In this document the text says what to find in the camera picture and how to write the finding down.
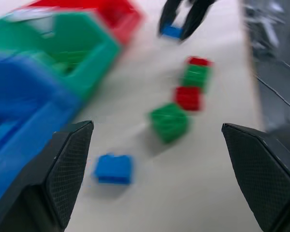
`red bin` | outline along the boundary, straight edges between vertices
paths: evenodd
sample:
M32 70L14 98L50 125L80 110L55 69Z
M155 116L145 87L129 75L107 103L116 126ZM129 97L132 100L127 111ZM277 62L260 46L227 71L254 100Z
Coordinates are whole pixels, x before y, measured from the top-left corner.
M131 40L142 21L142 15L128 0L40 0L29 5L29 7L54 6L94 12L123 45Z

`plastic storage bin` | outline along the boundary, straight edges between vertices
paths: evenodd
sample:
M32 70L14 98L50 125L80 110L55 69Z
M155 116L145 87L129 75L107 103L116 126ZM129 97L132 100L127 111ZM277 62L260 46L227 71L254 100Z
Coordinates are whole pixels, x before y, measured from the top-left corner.
M0 198L81 102L31 59L0 55Z
M0 20L0 50L26 53L56 79L87 100L120 51L120 46L88 12L58 13L53 33L43 34L30 21Z
M131 40L142 21L140 12L128 0L40 0L31 6L92 10L121 44Z

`blue bin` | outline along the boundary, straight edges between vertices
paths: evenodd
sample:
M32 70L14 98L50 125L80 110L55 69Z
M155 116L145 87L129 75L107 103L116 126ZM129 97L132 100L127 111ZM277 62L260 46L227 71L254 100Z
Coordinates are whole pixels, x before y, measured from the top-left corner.
M31 59L0 54L0 198L81 106Z

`green bin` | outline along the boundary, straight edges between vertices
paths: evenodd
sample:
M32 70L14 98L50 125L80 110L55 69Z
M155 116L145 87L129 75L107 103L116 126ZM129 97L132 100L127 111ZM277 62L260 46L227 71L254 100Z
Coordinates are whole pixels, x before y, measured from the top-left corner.
M61 12L54 14L52 33L47 34L30 21L0 19L0 51L31 56L87 100L119 54L120 46L95 22L92 13Z

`white table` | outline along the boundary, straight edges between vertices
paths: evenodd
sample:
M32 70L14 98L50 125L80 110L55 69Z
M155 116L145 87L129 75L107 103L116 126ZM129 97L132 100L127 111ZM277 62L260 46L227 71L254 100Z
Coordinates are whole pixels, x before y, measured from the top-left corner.
M30 0L0 0L0 16ZM157 38L165 0L138 0L146 19L98 93L75 121L93 119L84 184L66 232L259 232L235 179L224 122L261 127L260 108L238 0L220 0L182 45ZM187 9L178 17L183 20ZM215 62L203 112L190 132L164 146L147 114L172 98L187 56ZM98 186L95 159L135 158L134 183Z

